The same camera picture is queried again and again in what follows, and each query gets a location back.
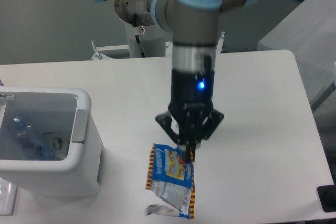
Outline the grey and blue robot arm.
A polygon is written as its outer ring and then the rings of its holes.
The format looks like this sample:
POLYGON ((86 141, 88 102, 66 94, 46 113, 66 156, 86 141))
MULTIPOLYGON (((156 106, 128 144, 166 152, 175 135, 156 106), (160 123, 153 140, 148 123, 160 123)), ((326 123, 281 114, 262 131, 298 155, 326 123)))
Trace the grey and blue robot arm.
POLYGON ((147 1, 153 23, 170 31, 173 42, 171 102, 155 119, 188 162, 224 118, 212 103, 219 16, 256 0, 147 1))

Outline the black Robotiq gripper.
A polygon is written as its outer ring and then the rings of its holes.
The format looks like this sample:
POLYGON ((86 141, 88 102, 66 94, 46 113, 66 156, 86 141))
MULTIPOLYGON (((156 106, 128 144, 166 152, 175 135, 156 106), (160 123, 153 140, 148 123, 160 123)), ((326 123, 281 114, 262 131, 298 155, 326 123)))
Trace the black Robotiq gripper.
POLYGON ((191 73, 172 69, 169 111, 155 117, 182 151, 186 163, 190 157, 195 161, 197 146, 208 140, 224 119, 224 114, 213 108, 214 75, 214 70, 191 73), (172 128, 173 118, 178 123, 178 133, 172 128))

